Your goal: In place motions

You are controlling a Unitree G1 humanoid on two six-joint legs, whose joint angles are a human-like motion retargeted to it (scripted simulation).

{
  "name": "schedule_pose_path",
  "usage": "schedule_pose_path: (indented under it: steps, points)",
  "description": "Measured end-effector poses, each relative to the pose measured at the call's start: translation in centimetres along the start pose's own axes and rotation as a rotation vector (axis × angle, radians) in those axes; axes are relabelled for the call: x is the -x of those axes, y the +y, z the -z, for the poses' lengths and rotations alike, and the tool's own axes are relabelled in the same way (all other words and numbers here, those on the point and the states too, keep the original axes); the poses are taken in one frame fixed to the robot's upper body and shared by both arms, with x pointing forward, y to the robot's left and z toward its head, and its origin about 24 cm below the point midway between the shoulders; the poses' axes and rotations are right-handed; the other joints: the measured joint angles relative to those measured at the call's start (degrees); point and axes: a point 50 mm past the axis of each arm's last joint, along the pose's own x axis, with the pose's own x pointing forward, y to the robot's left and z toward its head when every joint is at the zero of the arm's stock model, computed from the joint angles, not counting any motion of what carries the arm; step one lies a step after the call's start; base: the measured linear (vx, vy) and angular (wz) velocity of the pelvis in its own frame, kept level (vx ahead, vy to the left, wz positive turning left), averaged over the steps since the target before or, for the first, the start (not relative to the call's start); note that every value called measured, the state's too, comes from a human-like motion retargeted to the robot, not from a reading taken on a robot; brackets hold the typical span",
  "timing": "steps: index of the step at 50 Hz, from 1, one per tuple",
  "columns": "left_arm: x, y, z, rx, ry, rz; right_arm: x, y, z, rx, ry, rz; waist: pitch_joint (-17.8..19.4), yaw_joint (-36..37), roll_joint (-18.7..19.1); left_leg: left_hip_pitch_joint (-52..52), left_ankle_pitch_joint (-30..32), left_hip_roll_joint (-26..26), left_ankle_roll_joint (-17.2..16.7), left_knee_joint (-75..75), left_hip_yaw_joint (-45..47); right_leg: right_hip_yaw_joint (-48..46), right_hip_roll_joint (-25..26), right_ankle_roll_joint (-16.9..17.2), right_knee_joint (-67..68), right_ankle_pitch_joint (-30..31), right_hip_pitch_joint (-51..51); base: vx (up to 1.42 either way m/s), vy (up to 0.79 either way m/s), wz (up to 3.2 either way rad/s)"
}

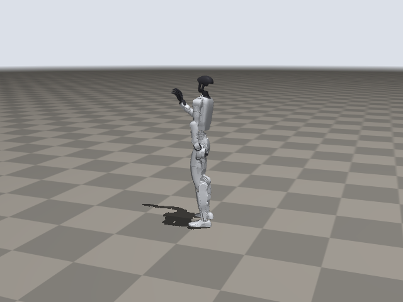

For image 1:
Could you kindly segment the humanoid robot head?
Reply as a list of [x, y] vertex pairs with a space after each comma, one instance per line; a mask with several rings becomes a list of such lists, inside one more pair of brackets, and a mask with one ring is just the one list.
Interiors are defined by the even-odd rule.
[[[199, 82], [199, 86], [198, 86], [198, 91], [202, 92], [203, 97], [211, 99], [211, 97], [208, 95], [208, 91], [204, 91], [204, 87], [208, 86], [209, 84], [213, 84], [213, 79], [207, 75], [201, 76], [197, 79], [197, 81]], [[202, 85], [202, 87], [201, 87]]]

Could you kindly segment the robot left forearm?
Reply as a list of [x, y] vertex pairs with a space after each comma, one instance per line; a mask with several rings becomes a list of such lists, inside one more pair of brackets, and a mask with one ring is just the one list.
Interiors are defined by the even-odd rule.
[[197, 150], [197, 149], [200, 148], [199, 142], [198, 142], [198, 139], [197, 139], [198, 138], [198, 133], [199, 133], [198, 126], [197, 126], [196, 122], [192, 121], [190, 123], [190, 127], [191, 127], [191, 137], [192, 137], [191, 142], [194, 145], [195, 149]]

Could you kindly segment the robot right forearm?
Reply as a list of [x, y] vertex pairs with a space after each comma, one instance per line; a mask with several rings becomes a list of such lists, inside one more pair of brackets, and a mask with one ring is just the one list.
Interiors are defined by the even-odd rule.
[[183, 108], [185, 112], [189, 113], [193, 117], [193, 109], [190, 106], [188, 106], [187, 104], [185, 106], [183, 105], [183, 103], [181, 103], [180, 107]]

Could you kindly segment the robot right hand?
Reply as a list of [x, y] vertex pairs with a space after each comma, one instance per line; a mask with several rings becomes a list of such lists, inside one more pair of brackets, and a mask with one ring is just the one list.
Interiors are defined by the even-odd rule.
[[172, 94], [175, 94], [175, 96], [177, 97], [177, 99], [180, 101], [179, 104], [183, 103], [183, 105], [186, 106], [186, 102], [185, 102], [185, 100], [183, 100], [183, 94], [182, 94], [182, 92], [181, 92], [179, 89], [177, 89], [177, 88], [174, 88], [173, 90], [174, 90], [174, 91], [172, 91]]

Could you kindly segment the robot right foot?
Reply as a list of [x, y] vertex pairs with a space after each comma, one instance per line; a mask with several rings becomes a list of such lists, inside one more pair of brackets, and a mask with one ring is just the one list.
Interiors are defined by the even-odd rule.
[[[200, 213], [195, 214], [197, 217], [201, 217]], [[207, 219], [213, 219], [213, 214], [211, 212], [207, 213]]]

